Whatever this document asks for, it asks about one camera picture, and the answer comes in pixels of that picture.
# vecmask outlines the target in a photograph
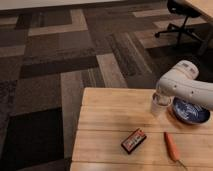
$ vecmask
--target table leg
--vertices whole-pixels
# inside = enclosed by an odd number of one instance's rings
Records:
[[[202,45],[198,51],[198,56],[202,56],[205,53],[212,37],[213,37],[213,27],[211,28],[210,32],[208,33],[207,37],[205,38],[204,42],[202,43]]]

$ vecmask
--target blue bowl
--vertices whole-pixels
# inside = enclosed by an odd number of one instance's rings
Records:
[[[183,101],[177,97],[173,100],[172,110],[179,120],[187,124],[202,124],[207,122],[210,118],[209,110]]]

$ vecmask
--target wooden plank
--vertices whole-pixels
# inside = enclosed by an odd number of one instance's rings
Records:
[[[86,88],[82,101],[83,106],[116,106],[140,107],[151,102],[155,90]]]
[[[81,108],[79,130],[134,131],[142,128],[145,132],[213,134],[213,119],[201,125],[186,125],[166,112],[158,117],[150,113],[150,102],[139,108],[90,107]]]
[[[153,166],[130,164],[106,164],[106,163],[78,163],[73,162],[71,171],[183,171],[181,166]],[[212,168],[188,167],[188,171],[211,171]]]
[[[213,21],[213,1],[212,0],[184,0],[185,3],[192,8],[199,11],[207,17],[211,22]]]
[[[78,131],[73,161],[177,166],[168,157],[162,133],[147,133],[147,140],[131,155],[120,146],[129,134],[130,132]],[[213,167],[212,135],[173,134],[173,137],[186,166]]]

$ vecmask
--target chair leg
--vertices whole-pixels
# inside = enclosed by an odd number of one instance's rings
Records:
[[[177,32],[179,32],[179,31],[180,31],[180,29],[159,31],[159,32],[155,33],[155,37],[156,37],[156,38],[159,38],[161,33],[177,33]]]
[[[196,34],[194,34],[194,33],[190,33],[189,31],[185,31],[184,33],[185,33],[187,36],[191,37],[192,39],[197,40],[197,41],[200,42],[200,43],[203,42],[203,40],[202,40],[200,37],[198,37]]]

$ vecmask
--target chair wheel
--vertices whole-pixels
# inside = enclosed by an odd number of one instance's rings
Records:
[[[159,38],[160,37],[160,33],[155,33],[155,37]]]

